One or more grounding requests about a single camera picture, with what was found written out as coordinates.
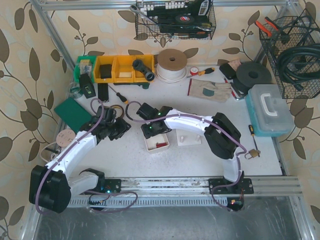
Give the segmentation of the white parts tray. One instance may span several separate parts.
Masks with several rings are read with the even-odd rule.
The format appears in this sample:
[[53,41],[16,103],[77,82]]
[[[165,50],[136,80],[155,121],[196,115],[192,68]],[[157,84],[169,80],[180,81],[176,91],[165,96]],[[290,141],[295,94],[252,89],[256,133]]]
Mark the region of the white parts tray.
[[144,137],[144,142],[146,145],[146,149],[150,154],[155,154],[166,150],[170,145],[168,137],[165,133],[158,134],[150,138]]

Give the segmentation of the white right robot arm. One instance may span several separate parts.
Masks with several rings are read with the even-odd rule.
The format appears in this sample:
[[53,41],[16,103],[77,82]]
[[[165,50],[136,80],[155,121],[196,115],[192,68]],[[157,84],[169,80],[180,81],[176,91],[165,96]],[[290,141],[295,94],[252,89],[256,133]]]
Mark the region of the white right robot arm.
[[239,155],[247,150],[240,143],[241,133],[221,112],[214,116],[200,116],[184,113],[170,106],[160,109],[147,103],[140,105],[136,114],[142,118],[136,122],[142,123],[141,130],[149,139],[171,130],[182,130],[204,137],[211,152],[222,159],[223,177],[229,183],[240,180],[243,171]]

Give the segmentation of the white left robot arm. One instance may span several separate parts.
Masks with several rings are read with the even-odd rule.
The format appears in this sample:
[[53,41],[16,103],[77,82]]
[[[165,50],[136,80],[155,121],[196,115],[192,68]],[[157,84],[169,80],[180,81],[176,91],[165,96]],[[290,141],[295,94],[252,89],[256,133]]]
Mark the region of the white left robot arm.
[[96,114],[80,127],[75,139],[57,157],[32,169],[29,202],[38,209],[61,213],[73,196],[89,191],[111,194],[103,172],[87,168],[76,177],[72,172],[102,140],[117,140],[130,128],[129,123],[117,116],[115,109],[99,106]]

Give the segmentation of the brown tape roll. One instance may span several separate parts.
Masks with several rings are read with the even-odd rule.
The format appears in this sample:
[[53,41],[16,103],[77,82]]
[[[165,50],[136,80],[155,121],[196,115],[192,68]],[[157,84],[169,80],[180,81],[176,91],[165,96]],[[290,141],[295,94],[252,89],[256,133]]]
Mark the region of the brown tape roll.
[[110,107],[113,108],[113,109],[116,109],[116,110],[121,110],[120,118],[123,118],[123,117],[124,117],[124,115],[125,115],[125,110],[124,110],[124,108],[123,108],[121,105],[114,104],[114,105],[111,105]]

